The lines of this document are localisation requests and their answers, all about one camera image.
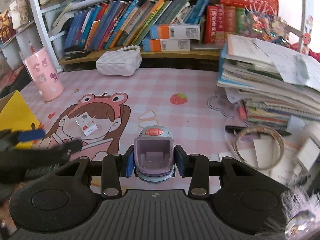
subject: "metal screw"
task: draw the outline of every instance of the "metal screw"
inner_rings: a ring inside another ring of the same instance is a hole
[[[191,190],[191,193],[195,196],[203,196],[207,194],[207,191],[204,188],[201,187],[195,187]]]
[[[117,190],[116,188],[110,187],[110,188],[106,188],[105,190],[103,190],[104,195],[106,196],[116,196],[119,193],[119,190]]]

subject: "pink cup with stickers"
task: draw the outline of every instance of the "pink cup with stickers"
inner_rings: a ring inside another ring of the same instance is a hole
[[[63,92],[60,78],[45,48],[26,58],[24,64],[44,101],[51,101]]]

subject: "cartoon frog eye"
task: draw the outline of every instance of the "cartoon frog eye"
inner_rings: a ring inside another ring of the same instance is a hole
[[[125,101],[127,101],[128,96],[125,93],[117,93],[112,95],[110,98],[112,102],[123,104]]]
[[[93,94],[85,95],[80,99],[79,103],[83,103],[83,104],[88,103],[92,98],[94,98]]]

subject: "frog headband illustration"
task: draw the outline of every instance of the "frog headband illustration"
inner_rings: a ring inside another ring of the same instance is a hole
[[[127,101],[128,96],[125,93],[116,93],[111,95],[109,98],[101,97],[101,98],[96,98],[93,94],[88,94],[83,96],[79,101],[78,105],[71,110],[71,112],[68,114],[72,114],[74,111],[78,110],[80,107],[91,104],[91,103],[105,103],[110,105],[114,112],[115,112],[115,119],[120,117],[120,105],[123,104],[125,101]]]

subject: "spiral notebook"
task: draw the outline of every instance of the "spiral notebook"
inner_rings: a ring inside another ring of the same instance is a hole
[[[284,115],[294,115],[297,117],[311,119],[315,121],[320,121],[320,115],[313,114],[301,109],[291,108],[291,107],[284,107],[284,106],[273,106],[267,105],[264,102],[254,102],[246,100],[247,106],[252,106],[260,109],[264,109],[268,113],[275,113],[275,114],[284,114]]]

